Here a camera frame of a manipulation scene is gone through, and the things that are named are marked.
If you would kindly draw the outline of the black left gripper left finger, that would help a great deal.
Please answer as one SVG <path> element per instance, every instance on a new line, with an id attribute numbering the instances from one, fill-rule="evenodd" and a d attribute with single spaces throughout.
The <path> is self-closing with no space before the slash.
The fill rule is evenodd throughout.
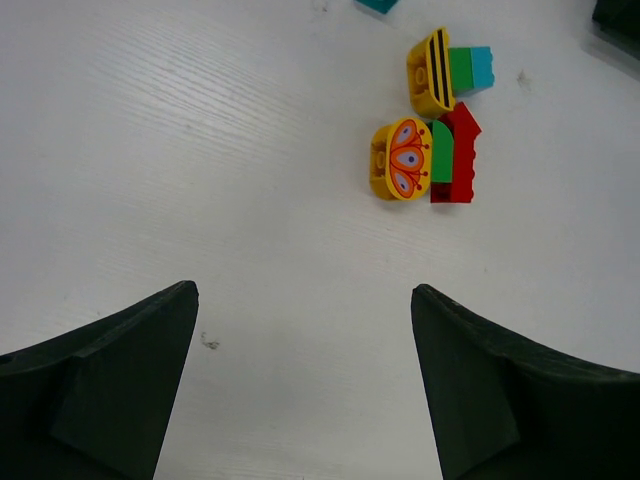
<path id="1" fill-rule="evenodd" d="M 198 306 L 180 281 L 2 355 L 2 478 L 153 478 Z"/>

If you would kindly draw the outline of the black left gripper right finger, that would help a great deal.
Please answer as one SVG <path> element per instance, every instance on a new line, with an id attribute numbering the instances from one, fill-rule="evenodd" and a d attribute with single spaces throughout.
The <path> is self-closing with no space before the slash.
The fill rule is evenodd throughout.
<path id="1" fill-rule="evenodd" d="M 429 285 L 413 335 L 446 479 L 635 479 L 639 377 L 551 349 Z"/>

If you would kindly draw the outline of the green curved lego brick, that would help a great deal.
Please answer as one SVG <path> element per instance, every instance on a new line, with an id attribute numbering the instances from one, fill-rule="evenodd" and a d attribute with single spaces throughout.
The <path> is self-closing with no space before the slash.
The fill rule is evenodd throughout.
<path id="1" fill-rule="evenodd" d="M 432 134 L 432 181 L 453 181 L 454 139 L 450 129 L 441 121 L 431 123 Z"/>

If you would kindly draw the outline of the yellow butterfly oval lego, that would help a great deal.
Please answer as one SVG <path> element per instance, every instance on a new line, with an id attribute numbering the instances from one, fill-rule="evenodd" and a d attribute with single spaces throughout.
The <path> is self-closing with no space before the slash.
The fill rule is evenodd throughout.
<path id="1" fill-rule="evenodd" d="M 381 127 L 370 143 L 369 185 L 386 201 L 414 201 L 431 185 L 433 137 L 427 124 L 405 117 Z"/>

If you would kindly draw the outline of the long red lego brick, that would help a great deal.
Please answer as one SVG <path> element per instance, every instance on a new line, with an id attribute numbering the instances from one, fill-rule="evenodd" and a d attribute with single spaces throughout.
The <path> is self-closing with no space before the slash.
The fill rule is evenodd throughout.
<path id="1" fill-rule="evenodd" d="M 453 181 L 432 181 L 431 202 L 468 204 L 474 198 L 475 143 L 482 129 L 463 102 L 459 102 L 452 112 L 442 115 L 438 120 L 450 129 L 454 139 Z"/>

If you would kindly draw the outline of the yellow black striped lego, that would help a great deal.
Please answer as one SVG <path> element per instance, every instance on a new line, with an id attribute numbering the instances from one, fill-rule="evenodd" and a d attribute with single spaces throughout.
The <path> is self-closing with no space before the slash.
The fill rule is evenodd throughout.
<path id="1" fill-rule="evenodd" d="M 445 27 L 435 29 L 410 49 L 406 68 L 410 104 L 419 116 L 434 119 L 453 110 L 456 100 Z"/>

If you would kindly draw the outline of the green square lego brick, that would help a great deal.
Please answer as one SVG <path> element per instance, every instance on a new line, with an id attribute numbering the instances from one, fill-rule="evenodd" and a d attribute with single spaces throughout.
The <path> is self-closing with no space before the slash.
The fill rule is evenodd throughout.
<path id="1" fill-rule="evenodd" d="M 456 47 L 449 49 L 450 76 L 455 96 L 466 94 L 474 88 L 471 49 Z"/>

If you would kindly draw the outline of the teal square lego brick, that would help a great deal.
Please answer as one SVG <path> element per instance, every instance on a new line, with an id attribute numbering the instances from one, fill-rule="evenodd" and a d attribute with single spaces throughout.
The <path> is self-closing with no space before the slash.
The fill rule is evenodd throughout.
<path id="1" fill-rule="evenodd" d="M 381 15 L 386 15 L 397 2 L 398 0 L 356 0 L 356 3 Z"/>

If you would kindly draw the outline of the light blue lego brick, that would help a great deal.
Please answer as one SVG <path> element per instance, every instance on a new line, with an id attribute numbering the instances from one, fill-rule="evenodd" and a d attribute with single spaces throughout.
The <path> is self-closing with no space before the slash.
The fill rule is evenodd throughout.
<path id="1" fill-rule="evenodd" d="M 489 46 L 470 48 L 473 90 L 481 91 L 494 86 L 493 53 Z"/>

